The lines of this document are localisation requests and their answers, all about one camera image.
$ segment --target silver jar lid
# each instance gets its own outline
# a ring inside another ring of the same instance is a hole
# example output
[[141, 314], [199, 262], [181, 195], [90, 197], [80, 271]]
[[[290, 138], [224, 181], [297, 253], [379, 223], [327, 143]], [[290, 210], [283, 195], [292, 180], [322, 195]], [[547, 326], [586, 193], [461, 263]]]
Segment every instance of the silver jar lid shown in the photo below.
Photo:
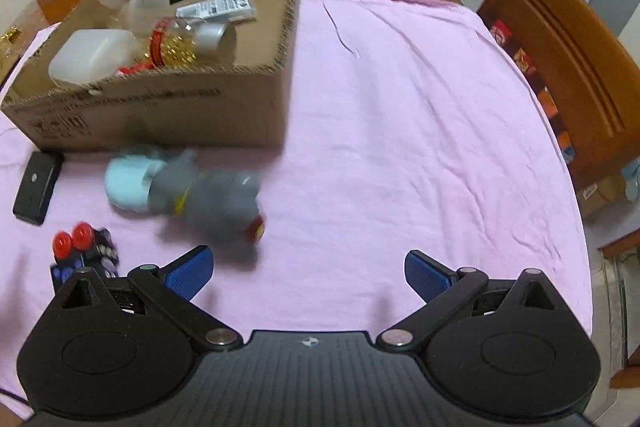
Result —
[[231, 67], [236, 60], [236, 28], [228, 22], [205, 22], [193, 36], [196, 62]]

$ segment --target red and blue toy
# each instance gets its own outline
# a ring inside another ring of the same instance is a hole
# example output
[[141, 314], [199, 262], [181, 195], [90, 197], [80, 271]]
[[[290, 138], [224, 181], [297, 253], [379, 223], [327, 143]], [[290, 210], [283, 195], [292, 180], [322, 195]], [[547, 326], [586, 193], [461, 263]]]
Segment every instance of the red and blue toy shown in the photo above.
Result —
[[58, 291], [76, 269], [84, 266], [95, 269], [105, 279], [118, 276], [118, 254], [107, 229], [94, 229], [81, 221], [71, 234], [58, 232], [51, 247], [56, 260], [50, 267], [54, 291]]

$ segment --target light blue toy head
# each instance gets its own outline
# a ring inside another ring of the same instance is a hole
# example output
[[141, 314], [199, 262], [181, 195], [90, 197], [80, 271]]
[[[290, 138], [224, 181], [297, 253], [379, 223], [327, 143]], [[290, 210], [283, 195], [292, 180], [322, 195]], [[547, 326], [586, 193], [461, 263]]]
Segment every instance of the light blue toy head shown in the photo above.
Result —
[[104, 190], [109, 202], [122, 210], [149, 212], [151, 179], [164, 165], [162, 153], [155, 148], [123, 152], [107, 165]]

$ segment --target chair backrest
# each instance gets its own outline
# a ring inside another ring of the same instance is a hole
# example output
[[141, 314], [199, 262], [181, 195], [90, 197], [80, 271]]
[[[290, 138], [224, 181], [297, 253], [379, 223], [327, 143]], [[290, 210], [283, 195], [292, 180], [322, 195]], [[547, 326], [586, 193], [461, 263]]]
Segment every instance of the chair backrest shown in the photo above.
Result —
[[478, 15], [507, 26], [539, 71], [575, 149], [576, 190], [640, 155], [640, 70], [584, 0], [485, 0]]

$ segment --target corrugated cardboard edge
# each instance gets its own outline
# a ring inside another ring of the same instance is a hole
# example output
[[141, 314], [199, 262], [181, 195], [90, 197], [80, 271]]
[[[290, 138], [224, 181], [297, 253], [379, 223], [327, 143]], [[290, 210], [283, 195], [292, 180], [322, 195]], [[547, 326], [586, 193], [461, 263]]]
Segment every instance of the corrugated cardboard edge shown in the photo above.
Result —
[[[217, 66], [217, 67], [198, 67], [198, 68], [190, 68], [190, 69], [182, 69], [182, 68], [175, 68], [173, 70], [171, 70], [170, 74], [181, 74], [181, 73], [189, 73], [189, 74], [209, 74], [209, 73], [226, 73], [226, 74], [275, 74], [275, 73], [281, 73], [282, 70], [285, 67], [285, 64], [287, 62], [287, 54], [289, 53], [289, 45], [292, 39], [292, 34], [293, 34], [293, 30], [294, 30], [294, 23], [295, 23], [295, 19], [296, 19], [296, 11], [298, 8], [298, 1], [299, 0], [287, 0], [287, 4], [286, 4], [286, 8], [285, 8], [285, 15], [284, 15], [284, 20], [282, 23], [282, 29], [281, 29], [281, 33], [280, 33], [280, 42], [278, 44], [278, 51], [276, 52], [276, 57], [274, 59], [273, 64], [266, 64], [263, 66], [252, 66], [252, 67], [247, 67], [247, 68], [224, 68], [222, 66]], [[69, 12], [69, 14], [63, 19], [62, 23], [64, 23], [69, 16], [74, 12], [74, 10], [76, 10], [76, 6], [73, 7], [73, 9]], [[25, 66], [27, 66], [30, 61], [35, 60], [37, 57], [40, 56], [40, 52], [46, 48], [46, 46], [49, 43], [49, 39], [51, 37], [51, 35], [49, 37], [47, 37], [47, 39], [42, 43], [42, 45], [37, 49], [37, 51], [31, 55], [30, 58], [28, 58], [28, 60], [25, 62]], [[112, 82], [129, 82], [129, 81], [134, 81], [136, 78], [141, 78], [144, 76], [153, 76], [153, 75], [158, 75], [158, 74], [162, 74], [165, 75], [167, 74], [167, 70], [163, 69], [163, 70], [148, 70], [148, 71], [141, 71], [140, 73], [136, 73], [130, 76], [127, 76], [126, 78], [123, 77], [117, 77], [117, 76], [110, 76], [108, 78], [105, 78], [99, 82], [93, 83], [93, 84], [84, 84], [82, 86], [77, 86], [77, 87], [73, 87], [71, 89], [62, 89], [60, 87], [58, 88], [54, 88], [54, 89], [50, 89], [44, 93], [41, 93], [39, 95], [36, 96], [30, 96], [28, 98], [20, 98], [18, 100], [7, 100], [7, 97], [4, 98], [4, 100], [2, 100], [2, 104], [0, 105], [0, 110], [2, 110], [3, 113], [5, 113], [5, 115], [7, 115], [7, 117], [10, 118], [10, 120], [13, 121], [13, 119], [11, 118], [12, 114], [15, 114], [16, 112], [20, 111], [21, 109], [24, 108], [31, 108], [31, 107], [36, 107], [42, 104], [43, 101], [47, 101], [49, 103], [55, 103], [56, 105], [58, 105], [59, 103], [66, 103], [66, 102], [71, 102], [77, 99], [86, 99], [87, 96], [91, 96], [92, 92], [96, 91], [96, 90], [100, 90], [101, 87], [105, 84], [109, 84]]]

